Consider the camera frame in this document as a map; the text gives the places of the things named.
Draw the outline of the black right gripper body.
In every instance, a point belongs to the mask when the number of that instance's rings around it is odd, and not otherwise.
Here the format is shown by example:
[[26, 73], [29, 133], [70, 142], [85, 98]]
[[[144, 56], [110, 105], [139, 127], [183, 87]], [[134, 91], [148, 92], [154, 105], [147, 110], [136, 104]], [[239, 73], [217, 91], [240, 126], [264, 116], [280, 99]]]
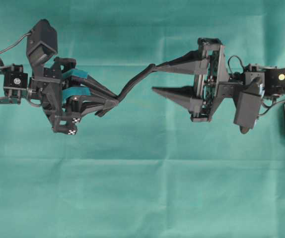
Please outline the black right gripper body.
[[224, 45], [217, 38], [199, 38], [196, 68], [189, 107], [192, 122], [210, 122], [225, 98], [245, 88], [240, 74], [226, 69]]

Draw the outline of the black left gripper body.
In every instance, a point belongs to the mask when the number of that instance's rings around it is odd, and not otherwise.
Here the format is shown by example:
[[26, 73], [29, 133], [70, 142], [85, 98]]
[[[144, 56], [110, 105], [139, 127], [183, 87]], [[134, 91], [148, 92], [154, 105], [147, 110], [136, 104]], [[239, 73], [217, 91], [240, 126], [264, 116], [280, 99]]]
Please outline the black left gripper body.
[[76, 60], [54, 58], [51, 67], [42, 64], [31, 66], [29, 100], [39, 100], [52, 131], [75, 135], [80, 121], [80, 83], [74, 81]]

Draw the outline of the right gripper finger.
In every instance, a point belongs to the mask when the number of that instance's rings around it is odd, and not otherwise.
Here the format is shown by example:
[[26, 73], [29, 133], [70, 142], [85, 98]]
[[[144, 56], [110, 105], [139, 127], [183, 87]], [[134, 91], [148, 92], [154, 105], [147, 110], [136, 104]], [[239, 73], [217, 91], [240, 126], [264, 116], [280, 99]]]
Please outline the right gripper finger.
[[156, 70], [181, 74], [206, 74], [207, 58], [203, 58], [198, 50], [190, 51], [182, 57], [157, 65]]
[[181, 105], [186, 108], [189, 112], [197, 112], [197, 102], [195, 98], [195, 92], [192, 86], [184, 86], [184, 87], [152, 87], [152, 90]]

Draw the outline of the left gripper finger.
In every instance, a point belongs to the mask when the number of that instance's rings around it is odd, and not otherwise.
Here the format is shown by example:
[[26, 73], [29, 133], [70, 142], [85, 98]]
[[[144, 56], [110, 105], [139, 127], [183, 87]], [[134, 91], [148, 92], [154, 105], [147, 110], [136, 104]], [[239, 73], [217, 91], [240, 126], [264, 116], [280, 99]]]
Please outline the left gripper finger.
[[107, 96], [108, 98], [117, 98], [117, 95], [106, 88], [104, 85], [100, 84], [93, 77], [88, 75], [86, 71], [79, 69], [70, 69], [65, 72], [65, 81], [67, 87], [80, 87], [81, 85], [89, 88], [90, 93], [94, 90], [99, 93], [99, 95]]
[[66, 117], [83, 117], [86, 114], [108, 111], [119, 103], [117, 96], [100, 88], [68, 88], [63, 90], [63, 107]]

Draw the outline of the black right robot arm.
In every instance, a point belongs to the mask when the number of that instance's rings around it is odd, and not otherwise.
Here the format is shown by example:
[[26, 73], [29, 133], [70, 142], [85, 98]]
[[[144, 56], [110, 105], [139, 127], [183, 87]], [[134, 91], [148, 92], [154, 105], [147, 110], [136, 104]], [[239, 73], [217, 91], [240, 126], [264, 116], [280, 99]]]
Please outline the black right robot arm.
[[236, 107], [234, 123], [252, 129], [263, 99], [285, 94], [285, 68], [249, 64], [233, 72], [217, 38], [199, 38], [199, 48], [156, 67], [158, 71], [194, 75], [194, 84], [181, 88], [153, 87], [157, 94], [186, 108], [193, 122], [211, 121], [225, 98]]

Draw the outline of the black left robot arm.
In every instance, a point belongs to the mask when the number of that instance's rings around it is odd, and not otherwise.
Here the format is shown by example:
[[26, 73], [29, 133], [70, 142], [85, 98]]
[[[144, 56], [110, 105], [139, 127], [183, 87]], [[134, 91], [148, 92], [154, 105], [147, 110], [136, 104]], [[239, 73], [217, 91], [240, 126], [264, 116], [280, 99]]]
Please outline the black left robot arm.
[[117, 106], [116, 94], [76, 68], [75, 59], [54, 59], [41, 76], [28, 76], [23, 65], [0, 62], [0, 104], [19, 105], [26, 100], [40, 107], [52, 131], [75, 135], [77, 123], [90, 113], [98, 116]]

